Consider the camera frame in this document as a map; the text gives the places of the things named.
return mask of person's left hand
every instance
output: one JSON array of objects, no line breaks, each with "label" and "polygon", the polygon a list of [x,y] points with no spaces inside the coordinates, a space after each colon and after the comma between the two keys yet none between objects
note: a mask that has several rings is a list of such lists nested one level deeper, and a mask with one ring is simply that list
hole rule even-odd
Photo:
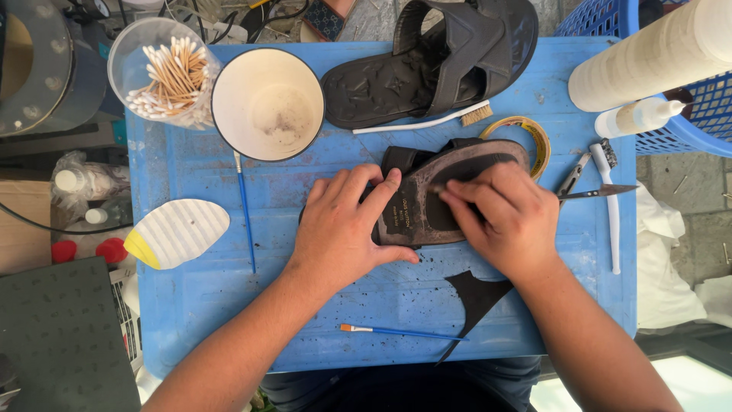
[{"label": "person's left hand", "polygon": [[[307,198],[295,251],[285,269],[296,271],[336,293],[384,263],[408,260],[417,253],[403,246],[377,246],[371,231],[402,176],[392,169],[384,179],[375,164],[341,169],[332,179],[315,181]],[[366,183],[375,186],[359,204]]]}]

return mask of blue paint brush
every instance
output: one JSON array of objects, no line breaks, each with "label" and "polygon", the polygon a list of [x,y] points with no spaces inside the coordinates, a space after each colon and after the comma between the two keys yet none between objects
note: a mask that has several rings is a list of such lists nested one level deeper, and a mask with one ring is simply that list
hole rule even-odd
[{"label": "blue paint brush", "polygon": [[257,273],[254,265],[254,243],[252,243],[252,227],[249,225],[249,208],[247,207],[247,191],[244,189],[244,175],[242,174],[242,157],[234,150],[234,161],[236,161],[236,174],[239,176],[239,191],[242,193],[242,209],[244,209],[244,224],[247,225],[247,240],[249,243],[249,258],[252,260],[252,273]]},{"label": "blue paint brush", "polygon": [[464,340],[466,342],[470,342],[470,339],[468,339],[468,338],[458,338],[455,336],[445,336],[445,335],[436,335],[436,334],[423,334],[422,332],[400,331],[398,329],[368,328],[366,326],[355,326],[355,325],[349,325],[347,323],[341,323],[340,330],[346,331],[346,332],[376,332],[377,334],[422,336],[425,338]]}]

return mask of blue plastic basket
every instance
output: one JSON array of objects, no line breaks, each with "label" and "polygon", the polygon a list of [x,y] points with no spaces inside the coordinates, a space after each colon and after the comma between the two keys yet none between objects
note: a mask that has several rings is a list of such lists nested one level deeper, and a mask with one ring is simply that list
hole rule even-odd
[{"label": "blue plastic basket", "polygon": [[[664,0],[678,4],[687,0]],[[555,30],[555,36],[617,36],[638,31],[638,0],[585,0]],[[732,158],[732,71],[689,84],[691,120],[669,119],[664,128],[635,137],[637,155],[704,152]]]}]

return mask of finger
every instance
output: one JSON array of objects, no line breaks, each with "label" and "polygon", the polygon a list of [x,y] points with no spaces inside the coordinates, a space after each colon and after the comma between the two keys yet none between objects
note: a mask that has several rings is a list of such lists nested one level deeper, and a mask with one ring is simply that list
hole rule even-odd
[{"label": "finger", "polygon": [[366,196],[363,203],[359,207],[359,213],[361,213],[365,219],[369,222],[375,222],[381,212],[384,211],[386,204],[389,199],[394,196],[394,193],[399,189],[399,184],[402,182],[402,172],[393,168],[389,171],[385,181],[377,185],[371,193]]},{"label": "finger", "polygon": [[325,194],[325,190],[328,189],[328,185],[330,184],[330,178],[325,177],[323,179],[317,179],[313,183],[313,188],[310,189],[310,193],[307,195],[307,201],[305,202],[305,205],[309,205]]},{"label": "finger", "polygon": [[475,212],[468,207],[468,204],[448,191],[442,191],[439,196],[443,202],[450,206],[452,216],[455,217],[457,225],[463,231],[468,242],[474,247],[484,245],[487,238],[483,225]]},{"label": "finger", "polygon": [[351,171],[348,179],[343,183],[343,188],[338,195],[339,199],[346,202],[358,202],[366,189],[366,183],[370,180],[381,183],[384,177],[381,175],[381,167],[373,163],[360,164]]},{"label": "finger", "polygon": [[339,170],[330,180],[330,184],[328,184],[328,189],[325,190],[323,199],[327,201],[334,200],[340,193],[340,189],[343,187],[343,183],[346,182],[350,174],[351,171],[348,169]]},{"label": "finger", "polygon": [[473,183],[490,185],[521,211],[532,209],[539,199],[539,189],[518,163],[498,163],[484,170]]},{"label": "finger", "polygon": [[457,194],[455,197],[463,202],[474,203],[496,232],[502,232],[506,223],[514,221],[518,216],[516,207],[489,185],[450,180],[447,182],[447,191],[443,193],[446,192],[453,195]]},{"label": "finger", "polygon": [[379,246],[376,248],[377,265],[406,260],[412,264],[419,263],[417,253],[405,246]]}]

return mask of white cup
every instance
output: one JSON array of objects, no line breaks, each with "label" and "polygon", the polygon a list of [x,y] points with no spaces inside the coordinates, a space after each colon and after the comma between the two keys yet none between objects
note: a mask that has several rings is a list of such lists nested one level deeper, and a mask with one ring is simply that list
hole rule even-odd
[{"label": "white cup", "polygon": [[318,78],[300,58],[256,48],[221,70],[211,110],[216,129],[234,150],[257,161],[284,161],[315,141],[325,100]]}]

